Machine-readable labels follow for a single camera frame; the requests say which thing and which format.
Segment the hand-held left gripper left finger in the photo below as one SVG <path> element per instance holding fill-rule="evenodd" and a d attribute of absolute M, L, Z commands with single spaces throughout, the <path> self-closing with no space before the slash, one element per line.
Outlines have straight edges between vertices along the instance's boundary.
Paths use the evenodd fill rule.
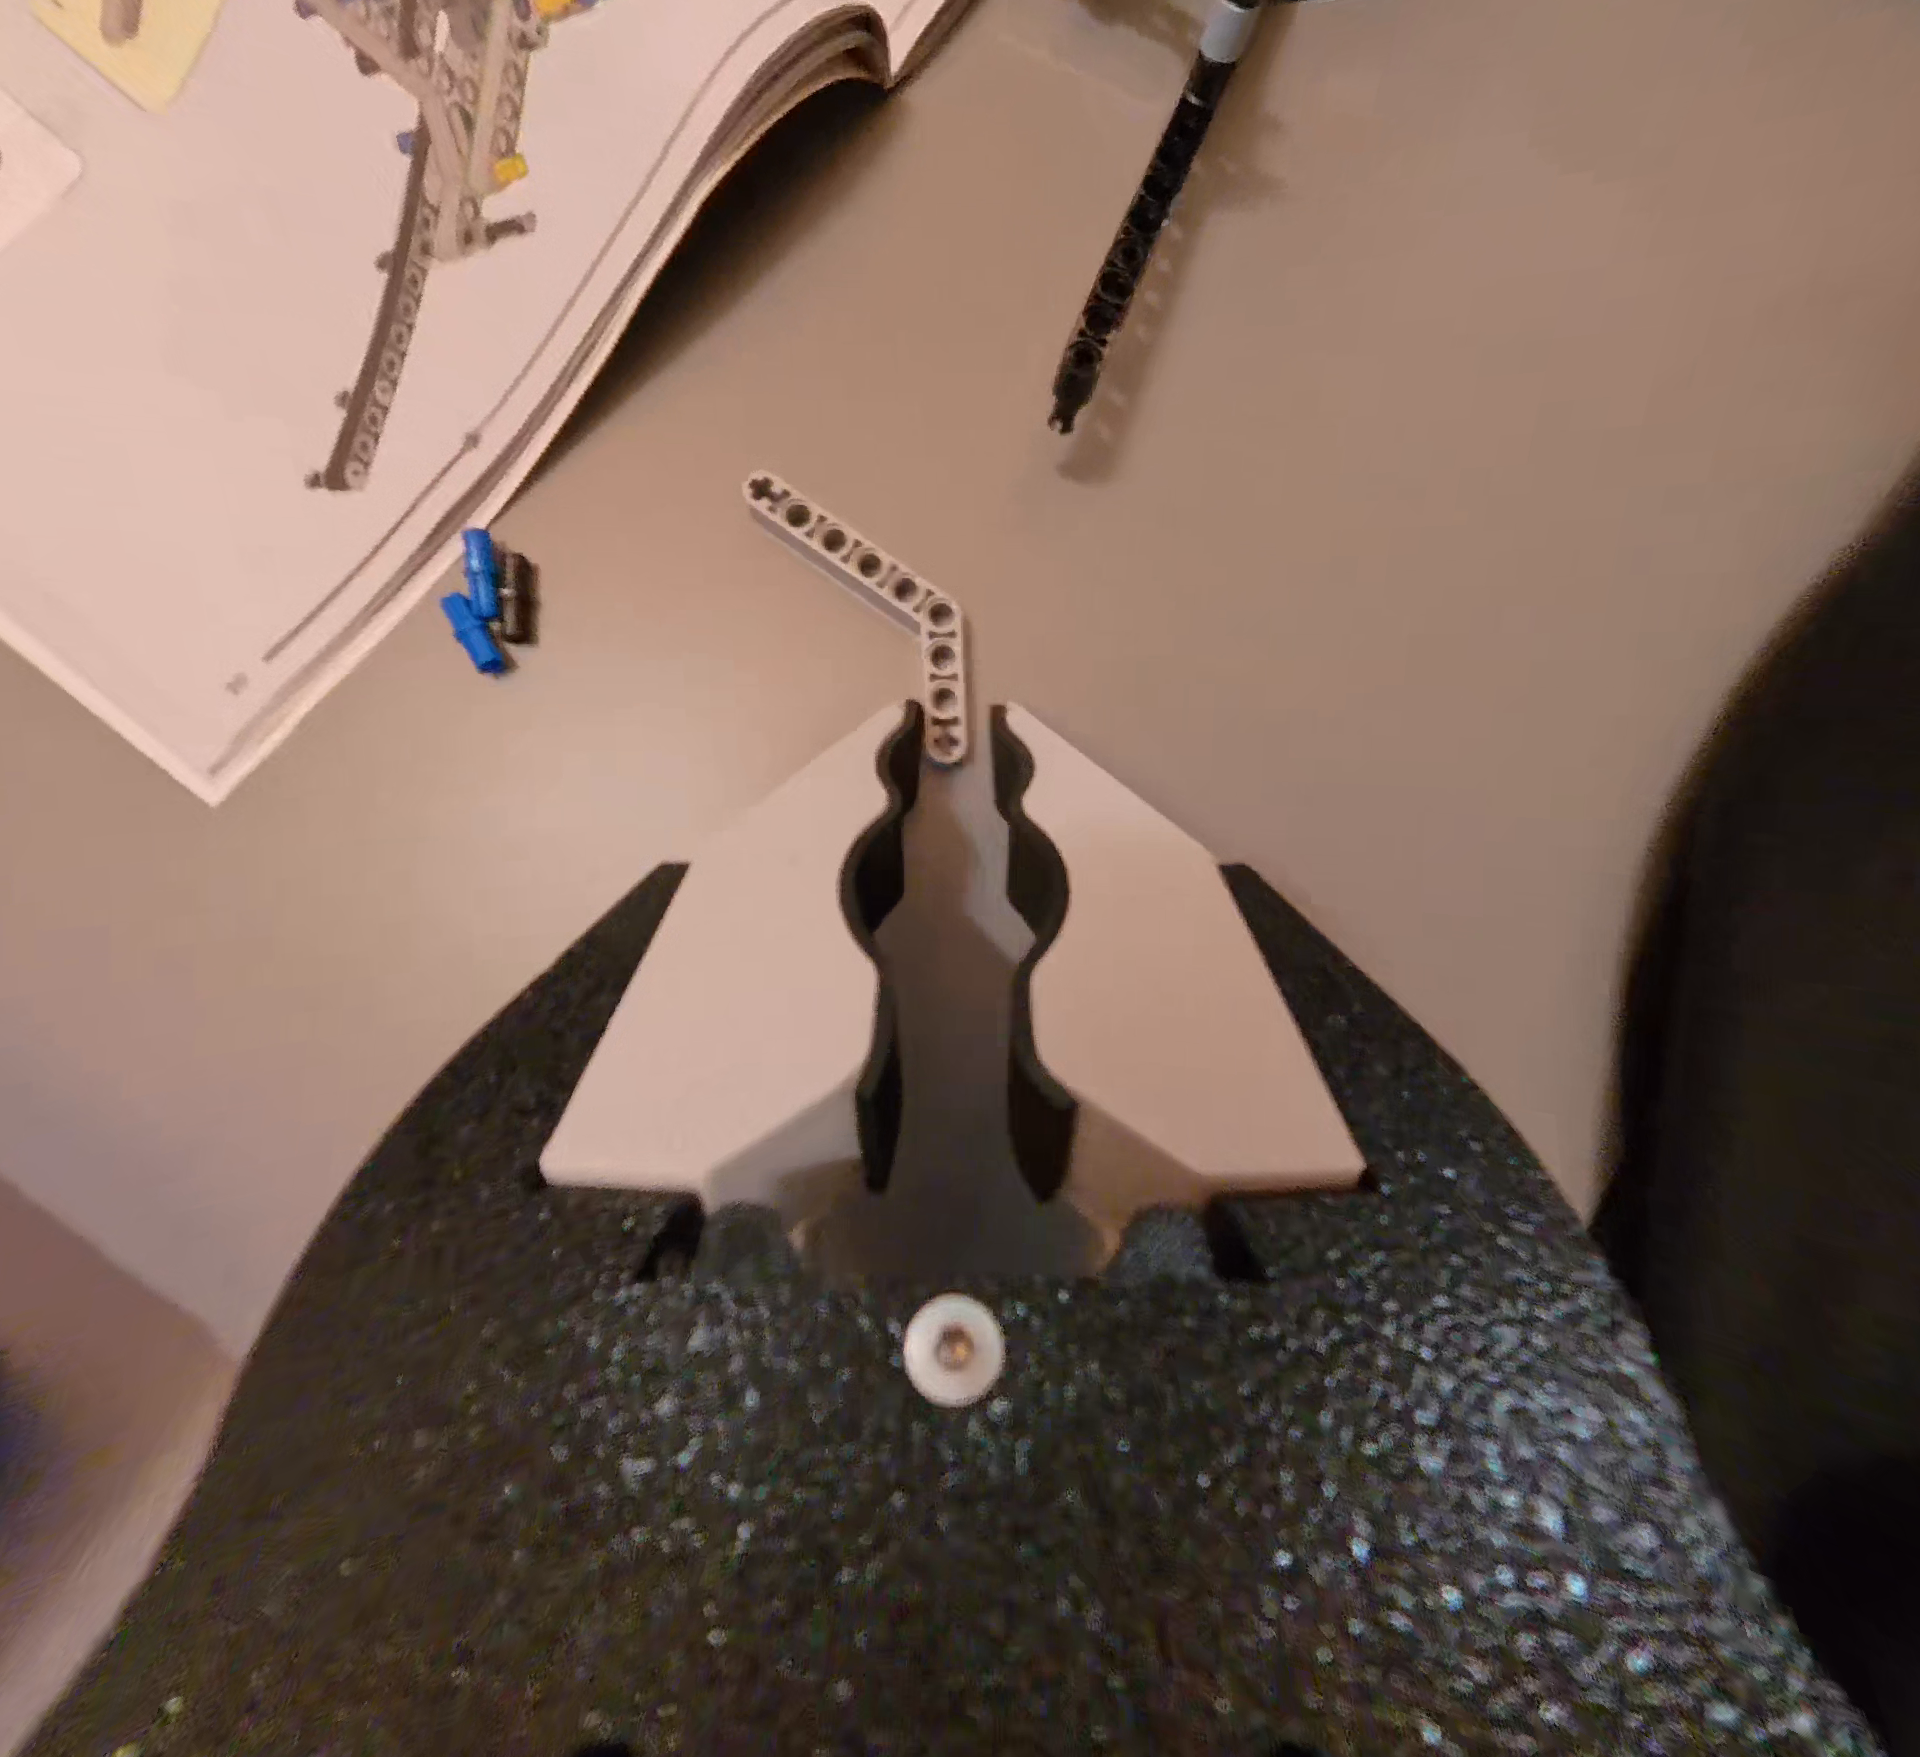
<path fill-rule="evenodd" d="M 878 932 L 924 732 L 919 703 L 884 706 L 708 839 L 543 1145 L 549 1185 L 789 1224 L 888 1189 L 904 1094 Z"/>

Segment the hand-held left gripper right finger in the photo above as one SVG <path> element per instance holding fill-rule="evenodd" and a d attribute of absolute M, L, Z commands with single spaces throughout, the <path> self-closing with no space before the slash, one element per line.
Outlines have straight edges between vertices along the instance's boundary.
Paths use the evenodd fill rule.
<path fill-rule="evenodd" d="M 1008 1119 L 1032 1199 L 1102 1232 L 1368 1165 L 1225 868 L 1020 704 L 990 715 L 1012 981 Z"/>

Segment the grey bent toy beam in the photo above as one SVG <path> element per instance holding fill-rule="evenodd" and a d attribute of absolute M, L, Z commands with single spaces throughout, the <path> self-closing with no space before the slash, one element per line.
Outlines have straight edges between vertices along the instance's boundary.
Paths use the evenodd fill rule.
<path fill-rule="evenodd" d="M 972 753 L 972 703 L 960 601 L 775 475 L 749 475 L 740 493 L 783 546 L 906 632 L 919 665 L 926 760 L 939 768 L 964 765 Z"/>

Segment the grey desk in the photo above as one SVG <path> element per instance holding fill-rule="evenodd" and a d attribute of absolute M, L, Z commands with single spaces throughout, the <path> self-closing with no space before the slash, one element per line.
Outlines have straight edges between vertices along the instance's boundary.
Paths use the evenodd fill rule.
<path fill-rule="evenodd" d="M 732 178 L 503 529 L 226 804 L 4 664 L 4 1180 L 237 1351 L 380 1131 L 910 683 L 768 469 L 1604 1180 L 1620 971 L 1741 669 L 1916 459 L 1916 0 L 1330 0 L 1239 74 L 1073 437 L 1193 0 L 982 0 Z"/>

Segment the dark cloth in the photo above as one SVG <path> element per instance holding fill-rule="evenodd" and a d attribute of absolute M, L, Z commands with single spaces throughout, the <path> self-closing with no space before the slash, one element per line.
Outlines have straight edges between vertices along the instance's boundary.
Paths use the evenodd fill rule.
<path fill-rule="evenodd" d="M 1650 855 L 1594 1232 L 1888 1754 L 1917 1687 L 1917 485 L 1745 667 Z"/>

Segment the long black toy beam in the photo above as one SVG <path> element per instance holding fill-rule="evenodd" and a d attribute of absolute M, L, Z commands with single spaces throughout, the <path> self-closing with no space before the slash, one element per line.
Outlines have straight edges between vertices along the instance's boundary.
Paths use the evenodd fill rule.
<path fill-rule="evenodd" d="M 1060 435 L 1073 432 L 1097 390 L 1107 351 L 1253 41 L 1261 7 L 1263 0 L 1215 0 L 1211 7 L 1186 84 L 1107 245 L 1054 374 L 1047 424 Z"/>

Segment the open instruction booklet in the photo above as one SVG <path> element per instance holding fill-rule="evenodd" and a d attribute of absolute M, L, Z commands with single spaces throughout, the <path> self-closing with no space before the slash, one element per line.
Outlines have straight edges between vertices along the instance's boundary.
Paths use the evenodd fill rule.
<path fill-rule="evenodd" d="M 972 0 L 4 0 L 4 643 L 216 804 Z"/>

